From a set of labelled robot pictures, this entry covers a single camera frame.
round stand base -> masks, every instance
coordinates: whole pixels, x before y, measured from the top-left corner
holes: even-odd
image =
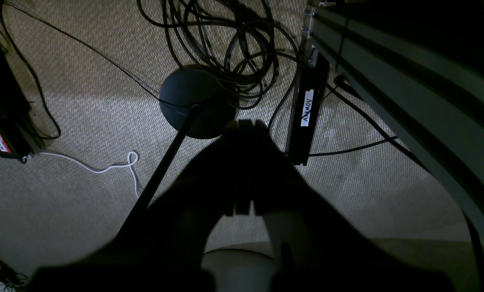
[[[198,67],[185,67],[166,78],[159,92],[161,111],[177,131],[181,129],[193,105],[201,111],[187,136],[196,139],[218,137],[226,124],[234,120],[236,110],[229,105],[233,94],[223,89],[216,78]]]

floor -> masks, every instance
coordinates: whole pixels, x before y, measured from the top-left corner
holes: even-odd
[[[87,41],[153,88],[159,88],[177,68],[163,30],[144,21],[134,1],[13,2]],[[152,15],[160,15],[156,2],[146,2]],[[259,2],[246,2],[261,11]],[[298,37],[305,2],[268,2],[277,20]],[[62,127],[62,137],[48,149],[97,168],[125,161],[127,152],[136,150],[140,161],[135,169],[145,185],[176,134],[163,118],[157,100],[101,56],[45,24],[11,7],[4,8],[4,18],[16,44],[36,70],[47,104]],[[218,35],[229,39],[232,33],[224,30]],[[14,52],[7,54],[7,59],[24,94],[33,102],[36,124],[53,133],[25,66]],[[281,77],[275,87],[258,107],[239,112],[237,118],[268,122],[293,71],[292,63],[281,61]],[[387,129],[369,107],[353,101]],[[282,148],[289,107],[290,100],[272,131]],[[352,109],[336,98],[327,98],[312,152],[344,150],[378,140],[380,135]],[[156,197],[210,142],[184,141]],[[345,155],[313,157],[298,171],[367,237],[469,240],[461,211],[451,196],[430,174],[389,144]],[[27,275],[39,266],[75,261],[111,240],[135,201],[133,179],[126,169],[92,174],[59,157],[38,155],[26,165],[0,158],[0,258]],[[218,223],[207,250],[264,242],[267,238],[261,219],[234,216]]]

black device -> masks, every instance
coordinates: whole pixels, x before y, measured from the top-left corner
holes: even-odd
[[[10,118],[0,118],[0,156],[22,159],[32,151],[17,124]]]
[[[293,165],[307,165],[330,64],[314,51],[303,66],[291,107],[286,155]]]
[[[40,139],[33,138],[35,133],[28,113],[31,110],[4,52],[0,48],[0,156],[23,161],[33,147],[41,148]]]
[[[28,114],[31,106],[26,100],[17,80],[0,48],[0,116],[22,117]]]

label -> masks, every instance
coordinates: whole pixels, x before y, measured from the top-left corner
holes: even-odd
[[[4,139],[2,138],[1,133],[0,133],[0,151],[1,152],[4,152],[4,153],[12,153],[10,151],[10,148],[8,147],[8,145],[6,144],[6,142],[4,141]]]
[[[303,101],[303,114],[301,127],[308,127],[308,122],[311,118],[312,98],[314,97],[314,89],[305,91],[305,100]]]

black metal pole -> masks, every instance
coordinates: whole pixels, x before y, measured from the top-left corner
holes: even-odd
[[[476,228],[474,228],[474,225],[465,213],[464,218],[466,218],[469,235],[471,237],[472,249],[474,251],[474,260],[476,261],[478,278],[480,280],[480,291],[484,292],[484,254],[482,242],[480,240],[480,236],[478,235],[478,231],[476,231]]]
[[[161,162],[159,162],[159,165],[157,166],[152,177],[150,178],[150,181],[146,185],[142,194],[139,196],[138,201],[132,208],[132,211],[130,212],[127,219],[123,223],[123,226],[121,227],[116,237],[120,236],[122,232],[125,232],[127,229],[129,229],[129,227],[144,213],[144,211],[150,204],[150,201],[152,201],[152,198],[155,192],[157,191],[157,188],[161,184],[161,181],[163,180],[163,177],[165,176],[166,171],[170,167],[170,164],[172,163],[173,158],[177,154],[177,151],[179,151],[182,141],[184,140],[184,137],[186,137],[186,133],[192,126],[193,122],[195,122],[195,118],[197,118],[197,115],[200,111],[201,111],[201,107],[199,105],[194,105],[192,107],[192,111],[190,111],[190,114],[186,118],[183,126],[181,127],[181,129],[179,130],[175,138],[173,139],[172,144],[170,144],[170,147],[168,148],[165,155],[163,156],[163,159],[161,159]]]

